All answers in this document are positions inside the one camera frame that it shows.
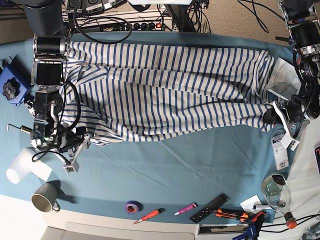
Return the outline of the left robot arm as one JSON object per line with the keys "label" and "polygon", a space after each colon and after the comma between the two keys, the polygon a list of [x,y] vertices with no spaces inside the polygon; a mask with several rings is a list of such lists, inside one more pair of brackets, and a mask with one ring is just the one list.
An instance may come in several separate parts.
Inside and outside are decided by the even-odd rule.
{"label": "left robot arm", "polygon": [[293,66],[301,83],[298,94],[284,103],[267,101],[266,124],[281,124],[284,148],[294,151],[304,121],[320,115],[320,21],[313,0],[280,0],[279,8],[293,45]]}

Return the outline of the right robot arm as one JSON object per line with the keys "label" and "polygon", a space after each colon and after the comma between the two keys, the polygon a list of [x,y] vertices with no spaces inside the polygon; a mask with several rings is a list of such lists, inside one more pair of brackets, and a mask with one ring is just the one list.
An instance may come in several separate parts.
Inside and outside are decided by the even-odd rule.
{"label": "right robot arm", "polygon": [[[28,23],[34,32],[31,84],[38,86],[33,109],[34,122],[31,144],[38,150],[32,161],[53,153],[63,162],[66,173],[78,172],[77,158],[90,146],[91,134],[77,127],[81,118],[81,102],[76,86],[67,80],[67,60],[70,52],[70,30],[63,21],[60,0],[23,0]],[[71,88],[76,105],[75,119],[62,122],[67,96],[59,90]]]}

